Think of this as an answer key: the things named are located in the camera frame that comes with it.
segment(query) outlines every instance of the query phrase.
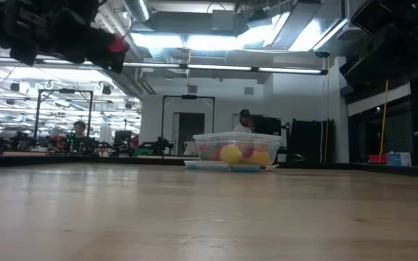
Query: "doorway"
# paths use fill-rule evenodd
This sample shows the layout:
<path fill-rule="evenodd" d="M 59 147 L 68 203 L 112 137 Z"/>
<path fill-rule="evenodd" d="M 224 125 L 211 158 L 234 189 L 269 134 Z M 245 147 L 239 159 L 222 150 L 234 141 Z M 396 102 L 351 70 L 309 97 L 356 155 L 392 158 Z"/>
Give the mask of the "doorway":
<path fill-rule="evenodd" d="M 193 135 L 203 134 L 205 127 L 204 113 L 177 113 L 178 146 L 177 155 L 183 155 L 185 142 L 193 141 Z"/>

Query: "clear plastic container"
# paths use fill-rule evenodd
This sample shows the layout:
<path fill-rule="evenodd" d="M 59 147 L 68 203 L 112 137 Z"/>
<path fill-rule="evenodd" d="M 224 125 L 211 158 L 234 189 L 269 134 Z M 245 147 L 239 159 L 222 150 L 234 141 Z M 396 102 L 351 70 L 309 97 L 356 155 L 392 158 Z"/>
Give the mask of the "clear plastic container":
<path fill-rule="evenodd" d="M 194 135 L 198 157 L 229 165 L 253 164 L 267 167 L 275 161 L 281 136 L 257 133 L 209 133 Z"/>

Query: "cap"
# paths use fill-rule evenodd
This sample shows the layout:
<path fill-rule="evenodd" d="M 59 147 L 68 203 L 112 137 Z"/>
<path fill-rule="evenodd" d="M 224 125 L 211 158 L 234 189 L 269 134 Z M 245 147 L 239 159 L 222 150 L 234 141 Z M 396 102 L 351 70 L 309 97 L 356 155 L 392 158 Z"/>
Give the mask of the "cap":
<path fill-rule="evenodd" d="M 239 112 L 239 116 L 241 116 L 241 117 L 249 117 L 250 115 L 251 115 L 250 111 L 247 110 L 247 109 L 242 109 L 242 111 Z"/>

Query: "wooden table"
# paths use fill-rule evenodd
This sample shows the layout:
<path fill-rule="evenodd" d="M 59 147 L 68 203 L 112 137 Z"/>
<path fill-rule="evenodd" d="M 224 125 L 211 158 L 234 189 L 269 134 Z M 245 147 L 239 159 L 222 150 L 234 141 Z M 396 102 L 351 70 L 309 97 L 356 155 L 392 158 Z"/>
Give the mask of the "wooden table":
<path fill-rule="evenodd" d="M 418 260 L 418 178 L 0 168 L 0 260 Z"/>

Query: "man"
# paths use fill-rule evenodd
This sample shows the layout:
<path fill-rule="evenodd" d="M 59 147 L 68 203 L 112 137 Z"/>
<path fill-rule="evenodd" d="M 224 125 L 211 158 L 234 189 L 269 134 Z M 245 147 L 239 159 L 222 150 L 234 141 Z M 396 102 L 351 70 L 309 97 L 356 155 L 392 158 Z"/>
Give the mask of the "man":
<path fill-rule="evenodd" d="M 247 109 L 243 109 L 239 113 L 239 125 L 236 125 L 233 131 L 252 133 L 253 123 L 251 122 L 250 118 L 251 118 L 250 111 Z"/>
<path fill-rule="evenodd" d="M 83 121 L 79 120 L 73 123 L 73 130 L 77 138 L 85 138 L 85 129 L 86 124 Z"/>

